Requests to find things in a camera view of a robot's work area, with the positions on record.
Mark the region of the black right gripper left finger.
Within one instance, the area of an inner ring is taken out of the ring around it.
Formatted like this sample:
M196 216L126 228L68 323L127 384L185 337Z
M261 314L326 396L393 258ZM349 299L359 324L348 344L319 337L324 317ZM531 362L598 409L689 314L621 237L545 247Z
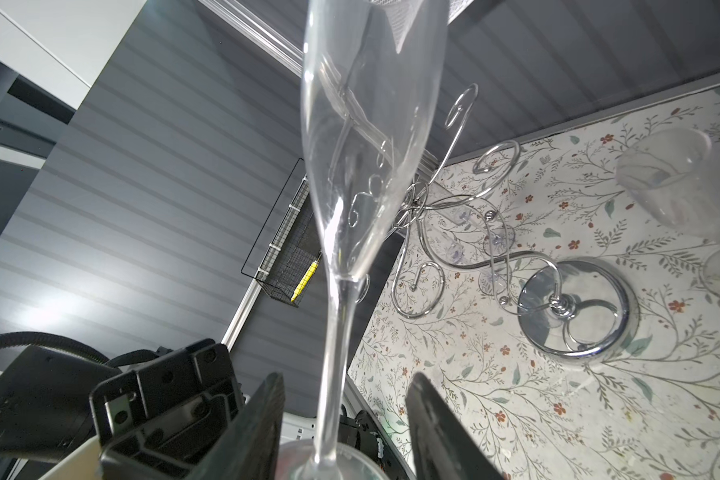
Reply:
M284 413L284 379L269 374L189 479L274 479Z

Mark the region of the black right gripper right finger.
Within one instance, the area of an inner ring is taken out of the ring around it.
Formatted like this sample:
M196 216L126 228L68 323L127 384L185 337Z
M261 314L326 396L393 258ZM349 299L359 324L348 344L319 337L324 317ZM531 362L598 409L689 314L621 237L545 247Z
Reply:
M417 479L503 479L422 372L412 377L406 408Z

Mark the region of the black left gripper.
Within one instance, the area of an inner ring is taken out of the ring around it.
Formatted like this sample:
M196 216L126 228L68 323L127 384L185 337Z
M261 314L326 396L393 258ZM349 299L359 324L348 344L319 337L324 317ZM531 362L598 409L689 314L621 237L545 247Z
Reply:
M98 384L89 402L104 479L186 479L243 397L228 348L206 339Z

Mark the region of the clear wine glass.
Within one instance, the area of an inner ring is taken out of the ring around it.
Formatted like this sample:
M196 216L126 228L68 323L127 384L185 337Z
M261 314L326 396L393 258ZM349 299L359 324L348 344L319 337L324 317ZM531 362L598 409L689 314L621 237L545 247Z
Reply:
M718 246L700 273L720 296L720 151L705 132L672 128L622 152L615 178L660 224Z
M478 286L485 295L501 296L507 291L511 280L511 272L503 260L514 244L515 231L498 222L490 223L488 230L483 248L493 264L480 271Z
M280 449L279 479L379 479L338 440L352 322L365 276L423 156L444 63L445 1L313 1L301 73L306 176L327 274L316 432Z
M445 256L450 263L465 265L472 260L484 237L484 222L472 206L436 210L437 225Z

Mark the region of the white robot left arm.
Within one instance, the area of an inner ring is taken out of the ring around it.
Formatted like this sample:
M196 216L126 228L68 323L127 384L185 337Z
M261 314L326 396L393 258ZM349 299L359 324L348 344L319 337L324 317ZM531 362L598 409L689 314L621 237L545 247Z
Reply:
M106 479L184 479L244 406L227 348L136 350L112 359L19 333L0 375L0 456L59 463L88 440Z

